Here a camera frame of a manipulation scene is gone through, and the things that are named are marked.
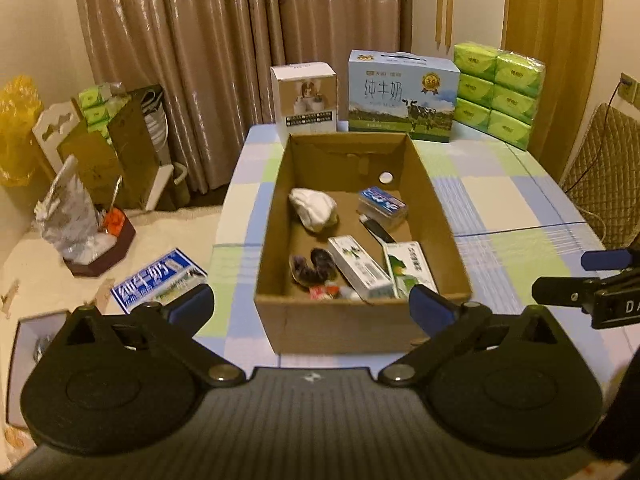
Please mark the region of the blue clear plastic box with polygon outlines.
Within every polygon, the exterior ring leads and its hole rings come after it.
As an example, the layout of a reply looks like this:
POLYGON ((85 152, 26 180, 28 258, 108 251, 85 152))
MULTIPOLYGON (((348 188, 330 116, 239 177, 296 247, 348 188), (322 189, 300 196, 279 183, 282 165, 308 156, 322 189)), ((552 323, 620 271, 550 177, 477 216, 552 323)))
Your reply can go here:
POLYGON ((377 186, 366 188, 358 194, 357 210, 389 231, 398 228, 408 214, 408 206, 402 200, 377 186))

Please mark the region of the blue milk flat carton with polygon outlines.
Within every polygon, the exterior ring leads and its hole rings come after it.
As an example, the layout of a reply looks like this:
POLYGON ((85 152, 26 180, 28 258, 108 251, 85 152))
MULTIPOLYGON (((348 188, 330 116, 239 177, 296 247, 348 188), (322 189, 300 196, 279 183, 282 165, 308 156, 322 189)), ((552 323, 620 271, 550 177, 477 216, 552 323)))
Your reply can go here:
POLYGON ((208 283, 205 270, 175 248, 111 288, 116 304, 130 313, 148 302, 169 304, 192 288, 208 283))

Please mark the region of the dark open gift box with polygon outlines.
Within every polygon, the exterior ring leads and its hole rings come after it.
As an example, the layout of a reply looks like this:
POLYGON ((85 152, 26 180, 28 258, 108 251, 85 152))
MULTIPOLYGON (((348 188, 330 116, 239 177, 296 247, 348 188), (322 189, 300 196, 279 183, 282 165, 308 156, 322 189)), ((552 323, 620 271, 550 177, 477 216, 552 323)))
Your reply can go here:
POLYGON ((10 426, 27 429, 21 410, 22 390, 47 346, 69 316, 69 310, 59 310, 17 321, 6 386, 6 422, 10 426))

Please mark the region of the white green medicine box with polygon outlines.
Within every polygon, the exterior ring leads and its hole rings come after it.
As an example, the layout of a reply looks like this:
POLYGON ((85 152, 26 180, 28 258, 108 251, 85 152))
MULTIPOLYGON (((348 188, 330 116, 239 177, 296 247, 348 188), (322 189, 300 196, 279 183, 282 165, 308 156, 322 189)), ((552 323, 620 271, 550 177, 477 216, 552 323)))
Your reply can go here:
POLYGON ((352 236, 330 237, 328 252, 337 270, 363 301, 394 296, 390 277, 352 236))

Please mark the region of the blue milk carton box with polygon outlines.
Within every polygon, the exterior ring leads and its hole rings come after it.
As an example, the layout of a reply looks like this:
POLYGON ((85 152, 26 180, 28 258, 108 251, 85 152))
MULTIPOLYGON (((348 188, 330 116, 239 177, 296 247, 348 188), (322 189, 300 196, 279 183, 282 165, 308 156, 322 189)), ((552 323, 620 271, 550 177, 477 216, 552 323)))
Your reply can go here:
POLYGON ((352 131, 450 138, 460 70, 448 58, 353 50, 348 60, 348 125, 352 131))

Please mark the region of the yellow plastic bag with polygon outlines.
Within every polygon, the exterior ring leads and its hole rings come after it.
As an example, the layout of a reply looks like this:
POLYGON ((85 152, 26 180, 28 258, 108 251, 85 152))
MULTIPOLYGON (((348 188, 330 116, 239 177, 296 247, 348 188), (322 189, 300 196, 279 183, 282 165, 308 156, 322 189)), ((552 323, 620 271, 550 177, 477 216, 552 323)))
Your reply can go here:
POLYGON ((43 111, 35 81, 20 75, 1 89, 1 184, 7 188, 29 185, 38 167, 32 128, 43 111))

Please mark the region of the brown cardboard carton stack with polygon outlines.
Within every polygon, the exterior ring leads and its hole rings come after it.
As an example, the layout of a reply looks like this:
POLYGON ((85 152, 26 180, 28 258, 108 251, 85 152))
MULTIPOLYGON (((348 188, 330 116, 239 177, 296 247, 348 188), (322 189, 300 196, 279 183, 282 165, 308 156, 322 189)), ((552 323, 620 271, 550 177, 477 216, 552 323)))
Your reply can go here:
POLYGON ((174 173, 162 162, 145 121, 145 104, 159 106, 164 92, 156 84, 130 93, 130 100, 102 129, 85 120, 58 146, 62 159, 77 159, 77 174, 93 203, 154 210, 174 173))

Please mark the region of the wall socket panel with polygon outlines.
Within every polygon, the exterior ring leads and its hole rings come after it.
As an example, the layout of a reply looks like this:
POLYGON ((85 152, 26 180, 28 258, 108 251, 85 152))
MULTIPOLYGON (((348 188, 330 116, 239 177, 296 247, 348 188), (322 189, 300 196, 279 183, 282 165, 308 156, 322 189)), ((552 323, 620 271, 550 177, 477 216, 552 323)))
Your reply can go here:
POLYGON ((638 81, 625 73, 620 74, 620 82, 617 86, 618 96, 629 104, 636 102, 636 94, 638 90, 638 81))

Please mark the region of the red snack packet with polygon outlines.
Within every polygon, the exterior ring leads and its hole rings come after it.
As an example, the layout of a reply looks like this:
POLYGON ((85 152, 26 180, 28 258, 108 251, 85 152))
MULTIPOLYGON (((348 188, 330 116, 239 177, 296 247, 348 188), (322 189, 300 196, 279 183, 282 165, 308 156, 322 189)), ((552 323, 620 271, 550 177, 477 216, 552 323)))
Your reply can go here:
POLYGON ((332 282, 311 286, 308 292, 311 300, 333 300, 342 296, 341 287, 332 282))

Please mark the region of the white knitted sock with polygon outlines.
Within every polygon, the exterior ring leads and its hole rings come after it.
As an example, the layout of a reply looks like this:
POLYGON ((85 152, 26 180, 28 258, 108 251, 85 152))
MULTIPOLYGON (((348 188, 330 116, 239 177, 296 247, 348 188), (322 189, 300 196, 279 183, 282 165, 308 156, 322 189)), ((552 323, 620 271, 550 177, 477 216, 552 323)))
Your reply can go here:
POLYGON ((292 188, 288 200, 307 231, 320 233, 338 223, 337 203, 326 193, 292 188))

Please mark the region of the green tissue pack stack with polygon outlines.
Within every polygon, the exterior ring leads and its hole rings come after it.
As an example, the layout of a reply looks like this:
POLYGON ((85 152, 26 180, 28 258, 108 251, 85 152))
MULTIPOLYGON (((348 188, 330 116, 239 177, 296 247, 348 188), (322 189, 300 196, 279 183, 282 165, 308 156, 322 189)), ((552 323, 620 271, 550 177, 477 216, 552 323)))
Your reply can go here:
POLYGON ((454 46, 460 70, 454 120, 527 150, 546 66, 508 50, 464 42, 454 46))

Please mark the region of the white product box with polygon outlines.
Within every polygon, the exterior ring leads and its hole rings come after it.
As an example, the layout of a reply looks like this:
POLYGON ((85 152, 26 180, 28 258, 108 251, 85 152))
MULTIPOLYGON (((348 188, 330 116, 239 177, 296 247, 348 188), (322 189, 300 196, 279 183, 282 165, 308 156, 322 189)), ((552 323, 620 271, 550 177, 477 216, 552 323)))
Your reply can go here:
POLYGON ((282 145, 291 134, 337 132, 338 84, 326 62, 271 66, 274 122, 282 145))

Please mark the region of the brown cardboard box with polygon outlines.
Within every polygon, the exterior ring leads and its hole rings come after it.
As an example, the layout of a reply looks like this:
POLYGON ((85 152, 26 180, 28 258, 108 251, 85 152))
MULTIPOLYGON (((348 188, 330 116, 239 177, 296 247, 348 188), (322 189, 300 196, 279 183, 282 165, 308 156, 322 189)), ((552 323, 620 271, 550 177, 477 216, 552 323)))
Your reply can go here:
POLYGON ((255 290, 256 308, 274 352, 345 354, 405 352, 422 336, 406 300, 310 298, 295 284, 288 260, 350 235, 377 262, 383 249, 361 224, 358 195, 392 176, 385 191, 402 200, 408 216, 392 235, 418 242, 439 293, 461 304, 472 288, 446 214, 416 144, 400 133, 293 134, 283 152, 274 187, 255 290), (308 232, 293 209, 292 188, 325 192, 337 203, 338 222, 308 232))

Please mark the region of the beige curtain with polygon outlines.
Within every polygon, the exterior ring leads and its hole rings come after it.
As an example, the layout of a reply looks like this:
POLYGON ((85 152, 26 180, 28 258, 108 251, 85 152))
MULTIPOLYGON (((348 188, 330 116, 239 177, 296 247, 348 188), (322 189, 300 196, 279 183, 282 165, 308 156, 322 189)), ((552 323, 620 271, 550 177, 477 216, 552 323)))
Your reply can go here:
POLYGON ((93 77, 165 92, 193 191, 229 183, 248 130, 274 118, 270 70, 411 44, 411 0, 76 0, 93 77))

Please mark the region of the quilted brown chair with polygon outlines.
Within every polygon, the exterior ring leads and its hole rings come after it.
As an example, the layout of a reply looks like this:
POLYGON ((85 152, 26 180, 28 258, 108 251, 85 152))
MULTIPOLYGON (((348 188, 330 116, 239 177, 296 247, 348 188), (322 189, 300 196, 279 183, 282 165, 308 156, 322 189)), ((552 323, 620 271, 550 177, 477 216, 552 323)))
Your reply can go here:
POLYGON ((562 184, 605 248, 639 248, 639 122, 602 103, 562 184))

